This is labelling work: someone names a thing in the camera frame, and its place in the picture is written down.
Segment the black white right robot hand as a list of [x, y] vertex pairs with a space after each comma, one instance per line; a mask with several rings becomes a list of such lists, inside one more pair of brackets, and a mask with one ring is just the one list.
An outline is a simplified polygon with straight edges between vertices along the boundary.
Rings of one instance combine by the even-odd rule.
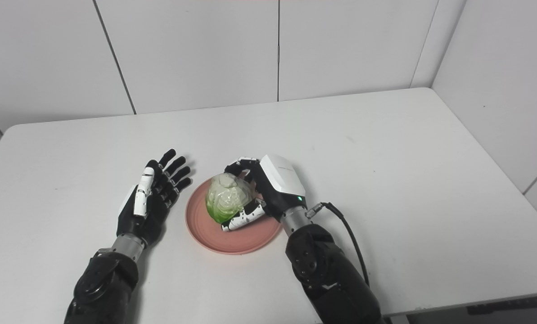
[[260, 219], [273, 217], [290, 236], [299, 228], [310, 224], [306, 217], [306, 191], [291, 162], [275, 154], [261, 159], [241, 157], [227, 165], [225, 174], [239, 176], [247, 172], [244, 180], [253, 182], [260, 198], [254, 198], [230, 220], [221, 224], [224, 232], [237, 230]]

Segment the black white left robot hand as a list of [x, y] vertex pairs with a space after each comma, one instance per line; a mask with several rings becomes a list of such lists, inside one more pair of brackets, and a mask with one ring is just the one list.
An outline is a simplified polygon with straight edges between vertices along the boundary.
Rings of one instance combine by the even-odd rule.
[[161, 237], [171, 207], [188, 187], [191, 168], [174, 149], [149, 160], [118, 216], [117, 236], [132, 234], [145, 247]]

